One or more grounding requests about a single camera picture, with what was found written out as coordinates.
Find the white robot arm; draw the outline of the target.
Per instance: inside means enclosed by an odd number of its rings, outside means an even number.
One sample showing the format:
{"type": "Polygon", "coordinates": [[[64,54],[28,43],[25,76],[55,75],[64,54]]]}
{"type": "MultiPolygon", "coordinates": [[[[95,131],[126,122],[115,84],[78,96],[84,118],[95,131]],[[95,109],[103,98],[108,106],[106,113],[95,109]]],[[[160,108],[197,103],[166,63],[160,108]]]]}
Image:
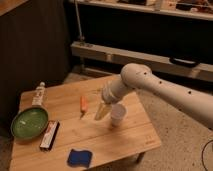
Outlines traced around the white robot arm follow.
{"type": "Polygon", "coordinates": [[[155,76],[146,65],[126,64],[120,74],[101,91],[96,120],[104,118],[128,93],[144,89],[213,130],[213,95],[184,87],[155,76]]]}

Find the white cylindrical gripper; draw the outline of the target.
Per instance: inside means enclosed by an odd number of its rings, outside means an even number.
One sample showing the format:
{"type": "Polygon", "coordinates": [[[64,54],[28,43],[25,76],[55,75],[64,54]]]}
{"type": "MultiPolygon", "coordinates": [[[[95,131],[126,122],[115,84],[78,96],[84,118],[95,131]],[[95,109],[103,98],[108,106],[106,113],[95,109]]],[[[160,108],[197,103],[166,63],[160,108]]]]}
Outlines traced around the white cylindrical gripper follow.
{"type": "MultiPolygon", "coordinates": [[[[133,88],[127,86],[120,75],[115,79],[106,83],[102,89],[101,98],[106,104],[116,104],[123,99],[128,93],[131,93],[133,88]]],[[[98,106],[95,120],[101,120],[104,118],[112,109],[111,105],[105,105],[101,102],[98,106]]]]}

